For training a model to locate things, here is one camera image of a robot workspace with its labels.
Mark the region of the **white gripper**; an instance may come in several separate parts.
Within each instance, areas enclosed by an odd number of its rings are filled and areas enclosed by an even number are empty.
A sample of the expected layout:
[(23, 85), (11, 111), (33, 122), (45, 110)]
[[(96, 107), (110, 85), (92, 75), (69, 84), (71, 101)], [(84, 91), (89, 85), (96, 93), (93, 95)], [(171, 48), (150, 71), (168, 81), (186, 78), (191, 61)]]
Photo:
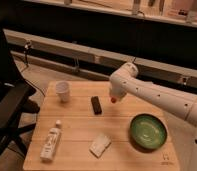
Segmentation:
[(124, 81), (110, 81), (109, 95), (112, 100), (122, 100), (127, 92), (124, 86), (126, 83)]

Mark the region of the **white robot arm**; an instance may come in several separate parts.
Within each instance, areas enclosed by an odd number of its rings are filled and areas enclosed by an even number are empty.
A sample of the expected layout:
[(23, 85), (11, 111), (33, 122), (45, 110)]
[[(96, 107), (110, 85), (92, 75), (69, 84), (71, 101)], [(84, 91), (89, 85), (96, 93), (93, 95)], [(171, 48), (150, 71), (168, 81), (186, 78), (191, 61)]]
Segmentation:
[(197, 171), (197, 95), (136, 78), (138, 68), (127, 62), (110, 77), (110, 97), (120, 101), (127, 93), (141, 98), (196, 127), (188, 171)]

